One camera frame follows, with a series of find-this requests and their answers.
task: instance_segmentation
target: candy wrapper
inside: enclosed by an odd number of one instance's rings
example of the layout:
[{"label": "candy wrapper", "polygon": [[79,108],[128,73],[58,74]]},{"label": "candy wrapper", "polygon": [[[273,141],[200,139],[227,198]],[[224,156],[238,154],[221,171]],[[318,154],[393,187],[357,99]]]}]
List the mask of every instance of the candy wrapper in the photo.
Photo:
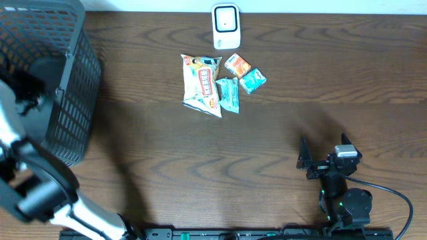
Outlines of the candy wrapper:
[{"label": "candy wrapper", "polygon": [[239,113],[239,85],[238,78],[220,79],[216,81],[221,86],[220,105],[227,111]]},{"label": "candy wrapper", "polygon": [[254,69],[245,77],[240,79],[240,85],[245,89],[246,93],[251,94],[259,86],[263,85],[267,78],[261,73],[260,70]]},{"label": "candy wrapper", "polygon": [[225,64],[226,68],[241,79],[250,69],[251,65],[245,59],[234,53]]}]

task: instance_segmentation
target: green led light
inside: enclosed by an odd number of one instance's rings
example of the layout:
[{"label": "green led light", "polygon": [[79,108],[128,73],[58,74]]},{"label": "green led light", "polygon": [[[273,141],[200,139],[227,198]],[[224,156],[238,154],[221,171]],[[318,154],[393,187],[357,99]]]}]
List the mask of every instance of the green led light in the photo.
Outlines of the green led light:
[{"label": "green led light", "polygon": [[181,233],[181,240],[189,240],[189,233]]}]

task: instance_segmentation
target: white wall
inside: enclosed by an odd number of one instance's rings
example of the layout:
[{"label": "white wall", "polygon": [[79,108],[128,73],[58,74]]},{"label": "white wall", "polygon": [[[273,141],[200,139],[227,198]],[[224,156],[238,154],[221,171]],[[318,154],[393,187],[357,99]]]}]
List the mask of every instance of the white wall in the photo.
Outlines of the white wall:
[{"label": "white wall", "polygon": [[427,0],[81,0],[88,11],[210,12],[235,3],[242,13],[427,14]]}]

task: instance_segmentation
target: teal snack package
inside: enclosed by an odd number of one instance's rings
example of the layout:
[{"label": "teal snack package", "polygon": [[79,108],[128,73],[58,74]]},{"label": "teal snack package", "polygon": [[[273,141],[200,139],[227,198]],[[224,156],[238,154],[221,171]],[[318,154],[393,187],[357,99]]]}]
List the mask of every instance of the teal snack package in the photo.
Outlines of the teal snack package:
[{"label": "teal snack package", "polygon": [[266,81],[266,76],[256,68],[240,79],[240,85],[245,89],[246,93],[251,94]]},{"label": "teal snack package", "polygon": [[220,105],[227,111],[239,113],[239,85],[238,78],[220,79],[216,83],[221,87]]}]

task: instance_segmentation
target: orange snack package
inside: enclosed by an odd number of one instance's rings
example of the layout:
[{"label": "orange snack package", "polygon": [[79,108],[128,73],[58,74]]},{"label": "orange snack package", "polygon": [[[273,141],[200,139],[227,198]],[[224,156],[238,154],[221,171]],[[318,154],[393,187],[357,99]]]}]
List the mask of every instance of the orange snack package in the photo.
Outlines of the orange snack package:
[{"label": "orange snack package", "polygon": [[237,53],[234,53],[226,61],[225,66],[234,75],[238,76],[239,79],[241,79],[251,69],[251,65]]}]

